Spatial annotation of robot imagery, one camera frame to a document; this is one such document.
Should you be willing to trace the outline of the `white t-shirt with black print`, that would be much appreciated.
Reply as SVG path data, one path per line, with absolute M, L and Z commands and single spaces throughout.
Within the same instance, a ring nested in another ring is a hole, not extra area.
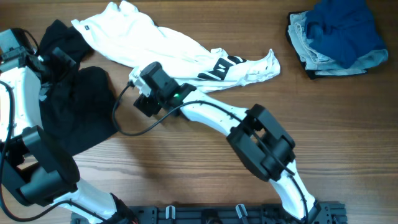
M 127 1 L 110 2 L 102 13 L 74 19 L 72 25 L 91 48 L 131 67 L 133 75 L 159 62 L 178 84 L 188 83 L 205 93 L 264 82 L 280 73 L 272 50 L 260 60 L 228 55 L 222 48 L 207 50 L 181 32 L 155 25 Z

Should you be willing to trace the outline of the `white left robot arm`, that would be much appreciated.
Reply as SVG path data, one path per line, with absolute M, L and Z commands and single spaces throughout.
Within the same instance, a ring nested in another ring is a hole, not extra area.
M 114 194 L 85 182 L 74 161 L 111 137 L 115 98 L 99 67 L 61 49 L 43 60 L 25 48 L 1 55 L 1 185 L 22 205 L 65 207 L 90 223 L 137 223 Z

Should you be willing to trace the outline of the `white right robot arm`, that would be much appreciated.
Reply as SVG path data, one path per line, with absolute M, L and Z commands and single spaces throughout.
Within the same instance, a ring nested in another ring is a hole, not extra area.
M 141 94 L 134 105 L 148 117 L 164 109 L 224 134 L 245 168 L 271 183 L 292 218 L 311 223 L 319 214 L 317 199 L 298 173 L 294 140 L 265 107 L 231 106 L 200 90 L 176 90 L 168 95 L 157 90 Z

